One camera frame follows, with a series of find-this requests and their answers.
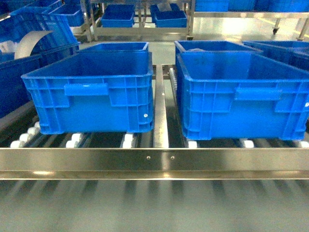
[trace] metal shelf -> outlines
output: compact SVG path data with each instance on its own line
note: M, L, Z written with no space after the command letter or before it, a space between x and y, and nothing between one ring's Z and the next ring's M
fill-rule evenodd
M277 12L194 12L194 18L308 18L306 13Z
M90 0L80 0L84 15L87 15L85 12L86 2ZM277 22L273 29L273 33L276 34L279 30L280 19L282 18L306 18L304 26L300 32L297 40L304 40L304 35L309 27L309 12L305 13L273 13L273 12L195 12L195 3L196 0L172 0L172 2L181 3L187 13L187 27L185 29L177 28L145 28L146 22L146 11L147 6L150 4L157 4L159 2L166 2L165 0L141 0L135 4L138 5L139 9L139 28L101 28L94 26L93 34L94 39L98 40L98 36L142 36L142 35L163 35L163 34L182 34L186 36L188 40L193 39L193 25L195 17L203 18L276 18ZM125 0L91 0L90 3L102 3L104 4L133 4L133 1ZM144 10L144 15L142 18L141 9ZM95 24L93 11L91 11L91 21L92 24ZM87 29L88 41L92 41L90 36L90 28Z
M309 149L296 148L292 142L261 139L254 141L256 148L248 149L218 140L200 143L204 148L198 149L168 148L174 147L169 139L181 140L180 127L173 123L177 109L165 105L164 79L169 78L171 67L157 65L155 68L154 135L149 145L132 149L91 146L71 149L61 148L62 145L43 148L45 143L41 148L0 148L0 179L309 179ZM0 121L0 128L9 131L3 124ZM103 134L98 141L110 137ZM47 140L52 144L57 136Z

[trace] metal rack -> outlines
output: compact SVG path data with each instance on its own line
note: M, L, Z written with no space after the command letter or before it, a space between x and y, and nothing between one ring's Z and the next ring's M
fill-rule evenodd
M84 19L87 25L89 17L85 10L86 2L90 3L113 3L113 4L126 4L125 0L80 0ZM139 27L138 28L102 28L98 27L98 22L94 19L94 14L92 8L90 9L90 18L93 26L94 39L98 40L98 36L142 36L142 35L162 35L162 34L180 34L186 36L188 40L193 39L193 26L194 18L276 18L276 25L274 27L273 33L276 34L279 30L280 19L282 18L305 18L306 21L301 30L301 33L297 40L304 40L304 35L309 27L309 12L307 13L271 13L271 12L195 12L195 2L196 0L170 0L169 2L182 3L183 9L187 13L187 27L186 28L145 28L147 7L150 4L155 4L151 0L142 0L139 2L138 16L139 16ZM87 38L92 41L90 26L87 27Z
M309 179L309 149L299 142L257 139L245 148L211 140L186 148L177 105L166 105L171 69L155 66L154 130L135 137L135 148L122 148L124 133L88 134L83 148L64 148L71 134L39 134L27 148L5 148L38 120L31 102L12 112L0 121L0 179Z

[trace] blue plastic crate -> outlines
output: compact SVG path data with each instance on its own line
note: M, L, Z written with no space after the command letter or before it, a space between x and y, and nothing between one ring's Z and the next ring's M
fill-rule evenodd
M268 11L269 0L256 0L254 9L256 11Z
M70 27L80 27L84 24L83 12L80 5L63 5L50 12L50 14L65 16Z
M51 50L40 52L42 58L40 59L41 67L55 63L66 57L76 54L79 50L80 43L69 44L67 46L57 47Z
M35 0L1 0L1 2L6 3L9 12L18 10L34 1Z
M148 52L148 42L99 43L92 47L79 50L83 52Z
M309 10L308 0L269 0L271 12L305 12Z
M27 5L27 7L48 7L51 10L54 10L60 6L62 6L62 0L37 0Z
M110 4L106 7L105 12L135 12L135 5Z
M155 14L157 28L186 28L187 15L184 11L165 11Z
M244 41L245 45L260 49L263 56L289 64L294 51L309 49L308 42L298 41Z
M146 132L153 128L151 53L79 53L22 78L41 132Z
M180 11L179 6L176 3L171 3L170 7L171 7L172 11ZM152 19L153 23L155 23L155 14L157 12L160 12L158 6L157 5L151 5L150 6L150 15L151 15L151 19Z
M20 42L29 32L36 30L51 30L35 46L35 53L77 43L68 20L62 15L43 14L44 8L25 7L16 15L0 21L0 42Z
M229 0L229 11L252 11L255 0Z
M10 61L10 60L14 60L14 55L15 55L14 52L2 53L1 50L0 50L0 63L7 62L7 61Z
M304 138L309 72L250 53L184 53L177 59L185 137Z
M40 68L40 55L14 60L14 53L0 55L0 118L29 101L21 75Z
M101 18L104 28L131 28L134 25L134 12L105 12Z
M178 64L177 55L179 53L200 53L200 52L249 52L261 54L261 50L251 48L242 44L232 43L228 41L175 41L175 64L176 68L179 70L180 66ZM177 83L177 94L181 98L181 86L182 80L179 79Z
M8 9L8 5L6 2L0 2L0 15L8 13L9 9Z
M226 12L229 0L196 0L195 11Z
M294 52L291 56L289 64L297 68L309 71L309 50Z

